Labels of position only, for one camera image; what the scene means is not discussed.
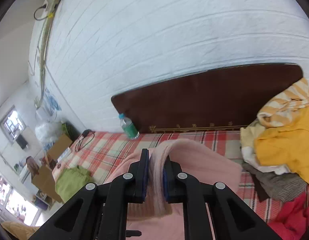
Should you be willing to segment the pink knit sweater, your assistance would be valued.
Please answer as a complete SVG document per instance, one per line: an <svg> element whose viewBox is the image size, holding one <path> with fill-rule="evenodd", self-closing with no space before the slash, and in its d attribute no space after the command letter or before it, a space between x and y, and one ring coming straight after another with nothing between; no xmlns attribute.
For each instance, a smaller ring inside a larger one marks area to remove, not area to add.
<svg viewBox="0 0 309 240"><path fill-rule="evenodd" d="M127 155L106 182L110 183L127 173L130 165L139 161L140 156L141 150ZM141 231L139 239L184 239L182 206L168 204L164 198L163 168L167 157L200 182L214 184L223 181L234 191L239 187L240 165L205 145L190 139L160 143L150 149L145 201L128 204L126 228Z"/></svg>

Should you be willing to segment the green knit sweater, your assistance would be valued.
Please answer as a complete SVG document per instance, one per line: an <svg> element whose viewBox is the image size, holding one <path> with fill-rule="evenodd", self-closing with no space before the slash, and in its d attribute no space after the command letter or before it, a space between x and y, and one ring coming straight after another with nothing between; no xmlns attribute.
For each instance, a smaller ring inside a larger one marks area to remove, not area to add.
<svg viewBox="0 0 309 240"><path fill-rule="evenodd" d="M91 172L81 166L66 168L59 175L55 190L66 203L74 194L76 194L87 183L92 182Z"/></svg>

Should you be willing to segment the plaid red bed sheet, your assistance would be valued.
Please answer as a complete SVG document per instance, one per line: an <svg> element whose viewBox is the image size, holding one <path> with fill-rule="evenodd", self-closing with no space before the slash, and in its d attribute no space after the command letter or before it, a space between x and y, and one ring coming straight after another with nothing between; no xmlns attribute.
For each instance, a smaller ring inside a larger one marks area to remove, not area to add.
<svg viewBox="0 0 309 240"><path fill-rule="evenodd" d="M56 193L68 201L85 182L104 184L128 171L142 149L150 156L171 150L171 159L199 181L223 179L265 222L294 228L309 224L309 186L290 202L261 201L257 181L242 168L238 132L143 134L135 140L121 133L94 132L79 137L53 169Z"/></svg>

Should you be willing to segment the cardboard box on floor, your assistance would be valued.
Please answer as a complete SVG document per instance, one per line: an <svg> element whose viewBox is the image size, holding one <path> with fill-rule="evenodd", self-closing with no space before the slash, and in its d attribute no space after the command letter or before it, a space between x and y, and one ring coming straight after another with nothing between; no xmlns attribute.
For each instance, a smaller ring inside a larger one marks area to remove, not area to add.
<svg viewBox="0 0 309 240"><path fill-rule="evenodd" d="M62 134L44 155L45 163L39 168L38 174L31 179L31 183L41 192L59 203L63 200L55 191L56 183L52 171L56 167L58 158L72 143L73 141L66 134Z"/></svg>

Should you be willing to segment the green label water bottle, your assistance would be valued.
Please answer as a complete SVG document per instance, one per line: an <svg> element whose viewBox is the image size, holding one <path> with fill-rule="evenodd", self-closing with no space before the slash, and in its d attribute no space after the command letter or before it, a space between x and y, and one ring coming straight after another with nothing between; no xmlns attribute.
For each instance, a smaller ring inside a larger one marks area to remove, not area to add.
<svg viewBox="0 0 309 240"><path fill-rule="evenodd" d="M119 119L122 130L130 139L136 139L139 137L139 132L130 118L121 113L119 114Z"/></svg>

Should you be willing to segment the white cream garment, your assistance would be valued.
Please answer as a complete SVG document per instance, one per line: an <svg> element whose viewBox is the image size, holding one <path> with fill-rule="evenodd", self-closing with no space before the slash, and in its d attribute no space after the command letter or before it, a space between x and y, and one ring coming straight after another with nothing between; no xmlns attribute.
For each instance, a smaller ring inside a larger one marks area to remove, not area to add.
<svg viewBox="0 0 309 240"><path fill-rule="evenodd" d="M254 148L254 139L257 139L265 131L265 127L255 119L246 128L240 128L241 153L243 160L252 167L263 173L274 172L276 175L291 173L286 165L261 166Z"/></svg>

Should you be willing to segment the white plastic bag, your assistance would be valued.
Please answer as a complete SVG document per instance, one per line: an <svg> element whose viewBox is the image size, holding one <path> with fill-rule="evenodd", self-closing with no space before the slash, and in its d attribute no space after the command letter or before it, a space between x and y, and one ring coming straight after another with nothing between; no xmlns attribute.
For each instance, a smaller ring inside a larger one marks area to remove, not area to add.
<svg viewBox="0 0 309 240"><path fill-rule="evenodd" d="M35 128L35 135L42 144L56 142L62 133L61 122L42 122Z"/></svg>

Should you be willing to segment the grey striped garment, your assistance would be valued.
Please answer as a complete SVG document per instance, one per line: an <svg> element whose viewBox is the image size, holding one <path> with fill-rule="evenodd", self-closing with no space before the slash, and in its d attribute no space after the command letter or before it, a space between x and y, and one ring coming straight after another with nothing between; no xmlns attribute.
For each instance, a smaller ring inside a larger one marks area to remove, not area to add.
<svg viewBox="0 0 309 240"><path fill-rule="evenodd" d="M293 201L307 188L307 183L296 173L260 172L248 163L243 163L242 167L250 172L270 198L284 203Z"/></svg>

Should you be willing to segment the dark brown wooden headboard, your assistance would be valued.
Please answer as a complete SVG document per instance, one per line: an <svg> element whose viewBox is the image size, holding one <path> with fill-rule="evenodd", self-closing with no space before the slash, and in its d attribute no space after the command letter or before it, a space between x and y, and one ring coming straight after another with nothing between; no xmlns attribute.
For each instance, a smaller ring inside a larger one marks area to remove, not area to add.
<svg viewBox="0 0 309 240"><path fill-rule="evenodd" d="M238 130L302 77L294 63L217 68L128 90L111 102L140 133Z"/></svg>

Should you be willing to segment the red garment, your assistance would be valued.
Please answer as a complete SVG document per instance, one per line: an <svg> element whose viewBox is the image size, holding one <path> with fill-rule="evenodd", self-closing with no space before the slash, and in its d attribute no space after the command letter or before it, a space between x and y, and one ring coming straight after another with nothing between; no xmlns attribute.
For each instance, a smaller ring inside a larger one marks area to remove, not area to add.
<svg viewBox="0 0 309 240"><path fill-rule="evenodd" d="M309 226L309 206L305 207L306 193L285 202L276 219L268 223L282 239L301 239Z"/></svg>

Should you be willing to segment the yellow garment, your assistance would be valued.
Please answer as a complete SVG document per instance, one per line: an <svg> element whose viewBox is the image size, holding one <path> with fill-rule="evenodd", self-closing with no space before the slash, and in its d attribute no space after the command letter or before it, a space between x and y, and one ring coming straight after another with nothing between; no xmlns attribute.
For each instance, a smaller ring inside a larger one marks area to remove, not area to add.
<svg viewBox="0 0 309 240"><path fill-rule="evenodd" d="M309 107L289 125L266 129L254 149L260 165L286 165L309 184Z"/></svg>

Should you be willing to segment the orange white striped garment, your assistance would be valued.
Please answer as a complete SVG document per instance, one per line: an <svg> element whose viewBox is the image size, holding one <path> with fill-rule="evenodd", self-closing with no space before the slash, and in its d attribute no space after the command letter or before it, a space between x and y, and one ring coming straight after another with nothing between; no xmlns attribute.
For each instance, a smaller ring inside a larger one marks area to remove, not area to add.
<svg viewBox="0 0 309 240"><path fill-rule="evenodd" d="M309 107L309 84L304 77L268 101L257 113L257 119L266 128L282 127Z"/></svg>

